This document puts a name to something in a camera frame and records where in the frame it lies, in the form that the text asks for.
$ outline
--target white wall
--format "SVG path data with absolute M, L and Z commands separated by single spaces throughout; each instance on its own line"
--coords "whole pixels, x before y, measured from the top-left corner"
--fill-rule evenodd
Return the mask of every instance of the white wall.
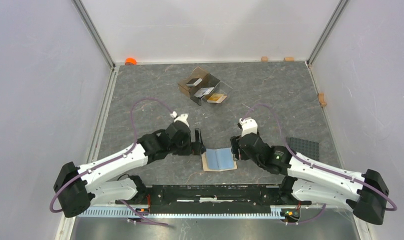
M 0 240 L 54 238 L 54 181 L 85 161 L 108 77 L 71 1 L 0 1 Z
M 338 0 L 83 0 L 113 60 L 306 60 Z
M 400 209 L 376 239 L 404 239 L 404 0 L 350 1 L 313 73 L 345 166 L 379 171 Z

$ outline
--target blue cloth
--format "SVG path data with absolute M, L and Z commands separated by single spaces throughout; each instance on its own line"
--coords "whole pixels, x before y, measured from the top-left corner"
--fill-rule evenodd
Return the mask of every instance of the blue cloth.
M 234 168 L 231 148 L 206 149 L 206 164 L 212 170 L 225 170 Z

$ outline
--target gray marble floor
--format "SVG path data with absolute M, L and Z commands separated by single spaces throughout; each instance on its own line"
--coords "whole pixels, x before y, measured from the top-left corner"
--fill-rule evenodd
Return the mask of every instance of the gray marble floor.
M 177 82 L 195 67 L 201 67 L 233 88 L 230 96 L 215 107 L 198 106 L 183 95 Z M 117 152 L 133 141 L 130 107 L 143 97 L 156 97 L 179 114 L 189 114 L 190 128 L 201 128 L 207 148 L 226 148 L 230 137 L 239 134 L 238 118 L 255 103 L 266 103 L 277 112 L 285 136 L 320 143 L 320 161 L 338 166 L 337 154 L 318 104 L 317 94 L 303 62 L 244 62 L 159 64 L 121 66 L 104 129 L 98 158 Z M 277 125 L 265 109 L 251 115 L 259 125 L 264 142 L 281 145 Z M 138 135 L 171 123 L 169 113 L 156 102 L 146 101 L 134 112 Z M 145 184 L 280 183 L 253 162 L 238 161 L 236 170 L 204 172 L 197 156 L 172 156 L 135 168 Z

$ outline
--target wooden cube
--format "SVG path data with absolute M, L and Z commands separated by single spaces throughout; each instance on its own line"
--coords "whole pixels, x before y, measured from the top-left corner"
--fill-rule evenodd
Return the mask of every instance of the wooden cube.
M 320 102 L 320 106 L 321 106 L 322 108 L 327 105 L 327 103 L 325 102 L 325 99 L 324 99 L 324 93 L 323 93 L 323 92 L 320 92 L 320 93 L 318 94 L 318 101 Z
M 285 62 L 294 62 L 294 57 L 292 57 L 292 56 L 287 56 L 287 57 L 284 58 L 284 61 L 285 61 Z

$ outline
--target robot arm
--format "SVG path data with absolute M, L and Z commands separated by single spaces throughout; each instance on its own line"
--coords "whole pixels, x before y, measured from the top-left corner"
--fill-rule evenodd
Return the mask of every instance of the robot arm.
M 131 169 L 164 159 L 168 154 L 188 156 L 204 152 L 200 130 L 195 130 L 196 142 L 191 142 L 187 114 L 174 119 L 167 129 L 146 134 L 132 145 L 101 160 L 75 166 L 73 162 L 65 164 L 53 187 L 57 192 L 73 177 L 84 174 L 58 196 L 59 203 L 67 218 L 84 212 L 89 206 L 115 200 L 130 200 L 145 192 L 145 186 L 136 176 L 121 181 L 109 181 Z
M 233 153 L 238 160 L 251 159 L 262 169 L 285 175 L 280 185 L 280 197 L 287 204 L 312 201 L 346 208 L 369 223 L 381 225 L 387 201 L 377 193 L 353 181 L 361 180 L 388 196 L 389 190 L 381 175 L 371 169 L 365 174 L 347 171 L 309 159 L 296 153 L 301 159 L 322 169 L 332 170 L 352 177 L 346 179 L 299 161 L 284 146 L 268 146 L 259 136 L 255 120 L 240 119 L 240 136 L 231 137 Z

